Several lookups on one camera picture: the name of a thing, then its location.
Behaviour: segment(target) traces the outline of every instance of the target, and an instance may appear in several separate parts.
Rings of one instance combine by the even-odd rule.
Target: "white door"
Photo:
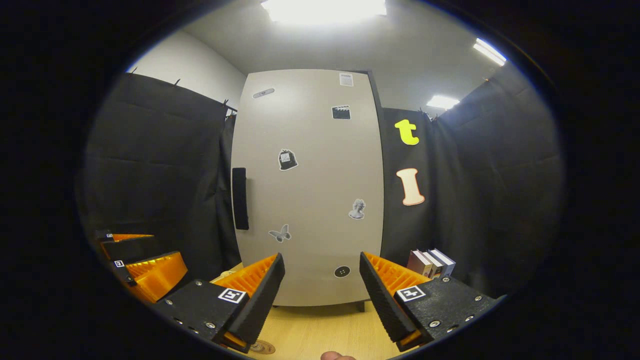
[[[249,230],[236,229],[243,263],[277,252],[284,257],[286,275],[274,305],[369,298],[359,255],[380,253],[383,171],[367,75],[334,70],[249,74],[231,166],[246,168]]]

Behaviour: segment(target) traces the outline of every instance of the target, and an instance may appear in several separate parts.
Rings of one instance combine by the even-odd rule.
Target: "ceiling light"
[[[495,61],[500,66],[503,66],[504,63],[507,61],[507,59],[502,54],[498,53],[498,51],[494,49],[491,45],[487,44],[486,42],[478,38],[476,39],[476,43],[474,44],[474,49],[483,53],[486,57]]]
[[[454,105],[458,104],[460,100],[451,99],[450,97],[434,95],[427,106],[433,106],[434,108],[451,109]]]
[[[386,15],[385,0],[267,0],[261,3],[272,21],[336,24]]]

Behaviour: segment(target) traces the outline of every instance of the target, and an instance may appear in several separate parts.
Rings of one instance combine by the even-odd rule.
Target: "sticker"
[[[345,74],[344,72],[340,73],[340,85],[342,86],[353,86],[353,75]]]
[[[291,234],[289,233],[289,224],[284,224],[280,232],[271,230],[269,235],[273,236],[277,242],[282,243],[285,240],[291,240]]]
[[[351,109],[349,105],[334,106],[331,108],[331,113],[334,119],[351,119]]]
[[[225,289],[222,294],[218,295],[218,299],[226,300],[237,304],[242,300],[246,292],[234,289]]]
[[[259,97],[261,97],[261,96],[269,95],[270,93],[272,93],[272,92],[274,92],[274,91],[275,91],[275,90],[274,90],[273,88],[270,88],[270,89],[267,89],[267,90],[264,90],[264,91],[261,91],[261,92],[257,92],[257,93],[255,93],[255,94],[253,95],[253,98],[254,98],[254,99],[257,99],[257,98],[259,98]]]
[[[343,265],[335,269],[335,271],[333,272],[333,276],[338,278],[345,277],[349,275],[350,272],[351,272],[351,269],[348,266]]]
[[[400,139],[402,142],[407,145],[415,145],[420,139],[413,136],[411,130],[415,130],[415,125],[409,122],[409,120],[404,119],[402,121],[396,122],[396,129],[400,129]]]
[[[251,345],[249,350],[257,352],[258,354],[269,355],[276,352],[276,347],[264,340],[257,340],[255,344]]]
[[[349,211],[349,217],[356,220],[364,219],[364,213],[362,211],[366,205],[364,200],[356,199],[356,201],[353,202],[353,210]]]
[[[423,297],[424,296],[424,292],[422,292],[422,290],[420,290],[420,288],[418,288],[417,285],[416,286],[412,286],[410,288],[398,290],[397,294],[400,295],[400,298],[404,302],[415,300],[415,299],[417,299],[419,297]]]
[[[405,168],[396,172],[396,175],[402,179],[402,186],[404,188],[404,199],[402,203],[404,205],[411,206],[424,202],[424,196],[420,194],[418,182],[415,179],[416,174],[418,174],[418,170],[414,168]]]
[[[282,149],[278,155],[278,164],[280,164],[280,171],[287,171],[297,167],[296,155],[291,150]]]

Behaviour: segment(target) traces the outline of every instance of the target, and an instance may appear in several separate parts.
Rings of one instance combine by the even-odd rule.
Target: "stack of books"
[[[437,277],[451,276],[456,262],[442,254],[438,249],[409,252],[409,263],[407,269],[413,270],[430,279]]]

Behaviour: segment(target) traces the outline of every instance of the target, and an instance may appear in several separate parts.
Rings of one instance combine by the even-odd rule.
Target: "butterfly sticker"
[[[289,234],[289,224],[284,224],[282,226],[282,229],[280,230],[280,232],[271,230],[269,232],[269,235],[271,235],[274,238],[276,238],[276,241],[279,242],[279,243],[282,243],[284,240],[290,240],[291,239],[291,234]]]

